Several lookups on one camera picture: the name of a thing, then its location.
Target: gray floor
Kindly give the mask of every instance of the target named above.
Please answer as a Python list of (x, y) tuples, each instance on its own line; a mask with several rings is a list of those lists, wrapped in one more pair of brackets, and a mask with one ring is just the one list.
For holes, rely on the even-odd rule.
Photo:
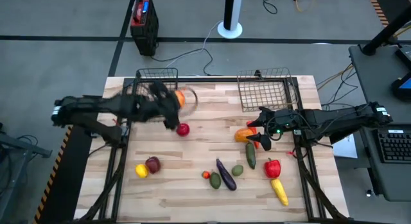
[[(309, 0), (301, 0), (301, 6)], [(154, 0), (162, 37), (205, 37), (223, 15), (223, 0)], [(118, 36), (128, 0), (0, 0), (0, 35)], [(241, 37), (275, 39), (369, 39), (382, 28), (369, 0), (317, 0), (307, 13), (297, 13), (292, 0), (274, 0), (277, 15), (264, 11), (261, 0), (243, 0)], [(169, 58), (196, 43), (161, 43), (157, 58)], [(35, 159), (28, 184), (19, 194), (13, 220), (32, 220), (64, 136), (52, 127), (55, 99), (82, 94), (101, 95), (116, 43), (0, 41), (0, 121), (12, 136), (33, 134), (40, 145), (54, 150), (50, 159)], [(287, 67), (292, 74), (311, 74), (319, 82), (349, 63), (348, 46), (313, 44), (207, 44), (214, 61), (210, 74), (236, 75), (245, 69)], [(173, 65), (180, 75), (202, 75), (206, 53), (191, 55)], [(133, 76), (138, 68), (164, 67), (123, 46), (116, 76)], [(359, 85), (354, 76), (349, 82)], [(339, 85), (331, 82), (320, 92), (326, 102)], [(343, 87), (341, 95), (348, 91)], [(340, 101), (364, 102), (360, 89)], [(361, 169), (337, 161), (352, 217), (359, 220), (410, 223), (410, 203), (366, 198), (369, 178)]]

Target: wire basket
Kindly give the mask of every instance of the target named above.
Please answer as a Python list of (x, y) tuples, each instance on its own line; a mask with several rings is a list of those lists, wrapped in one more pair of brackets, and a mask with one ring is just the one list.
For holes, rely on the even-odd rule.
[(239, 71), (237, 80), (243, 112), (297, 106), (290, 70), (285, 67)]
[[(136, 72), (136, 80), (134, 82), (134, 92), (138, 95), (153, 98), (153, 95), (148, 92), (149, 84), (151, 84), (155, 80), (159, 80), (167, 87), (168, 90), (177, 90), (178, 78), (179, 70), (174, 67), (138, 69)], [(149, 121), (164, 121), (164, 117), (155, 117), (150, 119)]]

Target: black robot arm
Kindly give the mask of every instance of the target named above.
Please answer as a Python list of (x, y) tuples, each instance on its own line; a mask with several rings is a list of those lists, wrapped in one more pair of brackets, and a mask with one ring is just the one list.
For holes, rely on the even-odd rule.
[(332, 111), (319, 109), (272, 111), (260, 107), (259, 117), (249, 126), (262, 126), (264, 134), (248, 136), (252, 141), (259, 141), (266, 151), (271, 149), (271, 140), (277, 141), (283, 132), (300, 130), (305, 146), (313, 146), (323, 136), (334, 135), (339, 140), (359, 130), (361, 127), (377, 128), (392, 121), (387, 111), (377, 102), (343, 108)]
[(173, 92), (161, 82), (147, 88), (150, 96), (117, 94), (111, 98), (76, 98), (67, 96), (55, 101), (51, 120), (54, 126), (78, 125), (101, 135), (107, 144), (119, 144), (122, 130), (119, 126), (106, 126), (89, 117), (90, 113), (111, 113), (131, 122), (164, 116), (166, 128), (174, 130), (179, 125), (180, 104)]

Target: yellow lemon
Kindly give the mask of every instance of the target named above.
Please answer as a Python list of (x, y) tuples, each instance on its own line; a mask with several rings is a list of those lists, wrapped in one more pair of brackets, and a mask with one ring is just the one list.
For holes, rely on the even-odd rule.
[(147, 177), (148, 176), (147, 166), (145, 166), (144, 164), (137, 165), (136, 166), (136, 174), (141, 178)]

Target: wooden tabletop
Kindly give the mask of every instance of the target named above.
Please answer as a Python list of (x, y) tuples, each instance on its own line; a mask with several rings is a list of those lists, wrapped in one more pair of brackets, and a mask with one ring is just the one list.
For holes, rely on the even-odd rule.
[[(296, 77), (303, 107), (320, 108), (314, 77)], [(107, 78), (103, 97), (119, 92), (123, 80), (123, 77)], [(234, 142), (234, 133), (244, 128), (247, 121), (255, 120), (259, 112), (242, 112), (237, 83), (179, 83), (183, 85), (193, 88), (200, 102), (195, 113), (180, 118), (190, 126), (187, 137), (166, 130), (163, 123), (132, 125), (118, 221), (306, 221), (297, 161), (286, 154), (294, 147), (292, 134), (285, 133), (280, 141), (273, 141), (270, 151), (256, 150), (257, 164), (252, 170), (245, 158), (245, 144)], [(112, 114), (100, 114), (98, 120), (112, 126), (112, 118), (115, 118)], [(101, 139), (95, 139), (91, 151), (102, 145)], [(322, 190), (348, 216), (332, 149), (315, 146), (313, 152)], [(109, 155), (107, 147), (90, 156), (74, 218), (83, 216), (102, 192)], [(144, 164), (151, 156), (160, 159), (161, 170), (148, 178), (138, 178), (134, 171), (136, 164)], [(279, 179), (288, 196), (287, 207), (278, 200), (263, 172), (263, 164), (269, 157), (281, 162)], [(218, 172), (216, 158), (229, 171), (237, 164), (244, 166), (244, 173), (234, 178), (236, 191), (228, 190), (224, 183), (215, 190), (201, 177), (204, 170)], [(114, 189), (109, 198), (108, 216), (113, 196)], [(312, 190), (310, 196), (318, 216)]]

